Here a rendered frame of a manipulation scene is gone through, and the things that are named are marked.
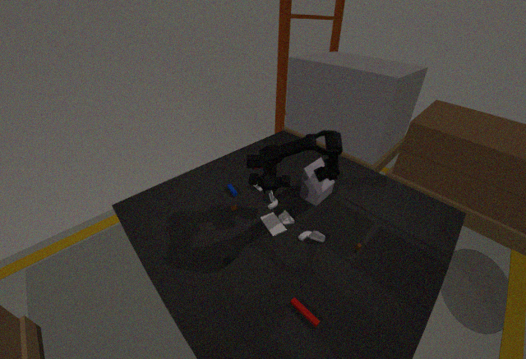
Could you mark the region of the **dark red flat bar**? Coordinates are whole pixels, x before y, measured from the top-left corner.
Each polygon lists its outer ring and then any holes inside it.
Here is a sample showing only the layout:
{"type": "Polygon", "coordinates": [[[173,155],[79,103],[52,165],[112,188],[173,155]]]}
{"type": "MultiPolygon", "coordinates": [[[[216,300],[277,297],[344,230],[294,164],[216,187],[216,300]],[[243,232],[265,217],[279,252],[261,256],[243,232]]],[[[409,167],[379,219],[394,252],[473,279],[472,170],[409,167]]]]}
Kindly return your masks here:
{"type": "Polygon", "coordinates": [[[308,319],[315,327],[320,323],[319,319],[317,319],[306,307],[302,305],[301,302],[299,302],[295,297],[290,301],[290,304],[292,304],[295,308],[297,308],[300,313],[308,319]]]}

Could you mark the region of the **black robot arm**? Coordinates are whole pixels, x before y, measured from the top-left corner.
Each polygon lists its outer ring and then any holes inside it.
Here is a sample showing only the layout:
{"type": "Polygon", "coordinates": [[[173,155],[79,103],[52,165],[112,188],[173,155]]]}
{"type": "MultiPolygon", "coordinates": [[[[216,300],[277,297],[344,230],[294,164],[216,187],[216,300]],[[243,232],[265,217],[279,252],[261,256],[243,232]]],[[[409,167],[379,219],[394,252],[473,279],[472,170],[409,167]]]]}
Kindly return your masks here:
{"type": "MultiPolygon", "coordinates": [[[[272,171],[277,168],[277,163],[280,163],[285,157],[293,154],[298,154],[306,150],[315,150],[319,154],[328,155],[328,159],[324,159],[324,167],[319,167],[314,170],[318,182],[325,180],[336,180],[339,173],[339,154],[343,152],[343,144],[340,133],[337,131],[323,130],[316,134],[307,134],[305,137],[291,141],[284,145],[267,145],[260,150],[260,154],[247,155],[247,168],[264,168],[272,171]],[[321,148],[316,143],[316,138],[325,136],[325,149],[321,148]]],[[[275,175],[266,175],[263,173],[261,177],[264,191],[273,191],[279,186],[279,179],[275,175]]]]}

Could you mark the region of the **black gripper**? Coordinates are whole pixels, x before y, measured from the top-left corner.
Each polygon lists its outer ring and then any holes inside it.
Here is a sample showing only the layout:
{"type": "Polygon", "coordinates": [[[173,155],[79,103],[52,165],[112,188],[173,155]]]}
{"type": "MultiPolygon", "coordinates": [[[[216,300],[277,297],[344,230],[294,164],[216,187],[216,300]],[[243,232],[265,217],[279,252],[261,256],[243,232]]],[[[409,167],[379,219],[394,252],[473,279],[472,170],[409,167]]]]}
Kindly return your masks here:
{"type": "MultiPolygon", "coordinates": [[[[271,175],[271,173],[273,173],[275,175],[275,178],[279,179],[279,186],[277,186],[277,188],[274,189],[273,195],[275,194],[278,188],[290,187],[290,184],[291,184],[291,177],[289,175],[282,175],[282,177],[276,177],[276,170],[277,168],[272,171],[264,169],[264,173],[266,173],[266,175],[271,175]]],[[[251,173],[249,177],[249,185],[256,185],[256,184],[260,186],[263,192],[265,193],[263,189],[263,182],[261,181],[261,177],[259,177],[259,173],[251,173]]]]}

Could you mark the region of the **blue rectangular block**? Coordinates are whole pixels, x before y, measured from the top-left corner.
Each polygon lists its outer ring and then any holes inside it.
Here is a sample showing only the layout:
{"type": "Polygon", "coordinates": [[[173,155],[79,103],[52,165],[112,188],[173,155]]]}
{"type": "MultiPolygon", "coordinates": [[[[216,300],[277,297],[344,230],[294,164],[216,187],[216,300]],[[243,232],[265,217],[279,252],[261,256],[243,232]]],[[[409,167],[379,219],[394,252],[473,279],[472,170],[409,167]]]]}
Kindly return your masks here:
{"type": "Polygon", "coordinates": [[[227,188],[229,189],[229,191],[231,192],[233,197],[238,195],[238,193],[235,191],[235,189],[233,188],[233,186],[231,184],[228,184],[227,188]]]}

